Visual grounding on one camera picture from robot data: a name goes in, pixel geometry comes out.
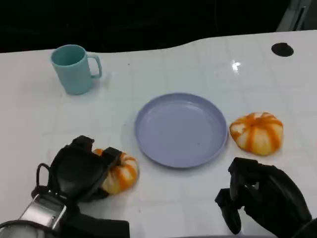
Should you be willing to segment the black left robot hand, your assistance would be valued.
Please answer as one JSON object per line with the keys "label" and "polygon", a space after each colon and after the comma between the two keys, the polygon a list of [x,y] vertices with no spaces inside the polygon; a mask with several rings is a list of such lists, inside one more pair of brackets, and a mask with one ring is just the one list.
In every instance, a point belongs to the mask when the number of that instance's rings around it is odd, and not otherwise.
{"label": "black left robot hand", "polygon": [[60,194],[74,203],[108,197],[102,184],[123,154],[108,147],[97,155],[92,150],[93,143],[94,139],[81,135],[60,149],[51,163]]}

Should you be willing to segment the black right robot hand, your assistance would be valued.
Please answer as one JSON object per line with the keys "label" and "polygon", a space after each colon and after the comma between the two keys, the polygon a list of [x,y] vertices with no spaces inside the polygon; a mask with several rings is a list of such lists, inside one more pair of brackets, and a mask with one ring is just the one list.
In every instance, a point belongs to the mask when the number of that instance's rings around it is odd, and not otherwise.
{"label": "black right robot hand", "polygon": [[291,178],[275,166],[236,157],[228,168],[230,187],[215,198],[233,234],[241,231],[239,209],[278,238],[315,238],[317,221]]}

